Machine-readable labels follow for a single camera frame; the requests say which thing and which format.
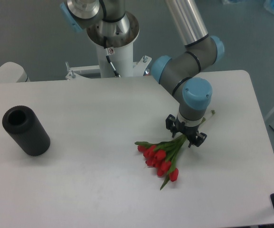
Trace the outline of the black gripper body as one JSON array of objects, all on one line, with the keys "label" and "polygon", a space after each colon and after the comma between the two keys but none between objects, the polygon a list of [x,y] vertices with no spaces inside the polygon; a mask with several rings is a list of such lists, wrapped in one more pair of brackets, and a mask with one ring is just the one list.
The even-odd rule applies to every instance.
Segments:
[{"label": "black gripper body", "polygon": [[202,120],[184,122],[176,120],[176,128],[178,132],[185,135],[188,140],[196,140],[201,121]]}]

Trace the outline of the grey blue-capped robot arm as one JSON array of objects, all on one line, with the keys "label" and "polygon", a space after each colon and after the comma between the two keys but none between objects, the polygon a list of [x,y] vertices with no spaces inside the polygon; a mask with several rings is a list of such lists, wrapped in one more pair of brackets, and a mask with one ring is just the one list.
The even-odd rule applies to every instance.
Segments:
[{"label": "grey blue-capped robot arm", "polygon": [[[222,58],[224,45],[208,34],[195,1],[168,0],[166,5],[185,52],[175,59],[159,57],[151,75],[179,103],[177,116],[167,117],[166,128],[173,135],[183,134],[190,145],[200,146],[207,136],[198,128],[210,104],[212,87],[197,74]],[[96,46],[102,78],[144,74],[150,59],[143,57],[133,63],[133,43],[140,27],[123,0],[66,0],[60,9],[72,29],[86,31]]]}]

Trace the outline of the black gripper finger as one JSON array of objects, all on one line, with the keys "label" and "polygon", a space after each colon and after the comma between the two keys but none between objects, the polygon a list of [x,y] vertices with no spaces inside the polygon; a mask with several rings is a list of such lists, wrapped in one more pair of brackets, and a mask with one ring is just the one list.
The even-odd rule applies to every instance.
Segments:
[{"label": "black gripper finger", "polygon": [[207,138],[205,133],[196,132],[195,134],[187,136],[189,141],[188,147],[190,148],[192,145],[199,147]]},{"label": "black gripper finger", "polygon": [[172,114],[169,114],[165,122],[166,122],[166,129],[171,132],[172,138],[174,138],[178,132],[178,129],[176,126],[177,118],[173,116]]}]

